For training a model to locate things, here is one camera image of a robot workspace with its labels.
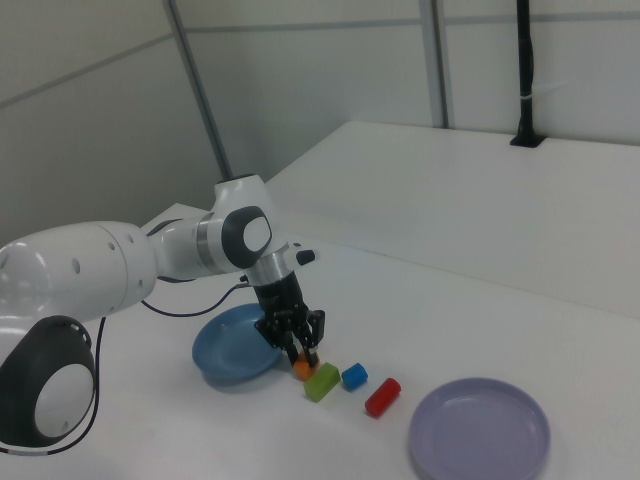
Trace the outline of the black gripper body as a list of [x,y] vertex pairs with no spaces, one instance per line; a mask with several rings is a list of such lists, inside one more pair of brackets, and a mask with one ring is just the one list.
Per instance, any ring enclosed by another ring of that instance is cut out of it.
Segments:
[[274,317],[284,316],[294,322],[306,319],[306,304],[295,273],[274,283],[253,287],[258,303],[263,311],[259,323]]

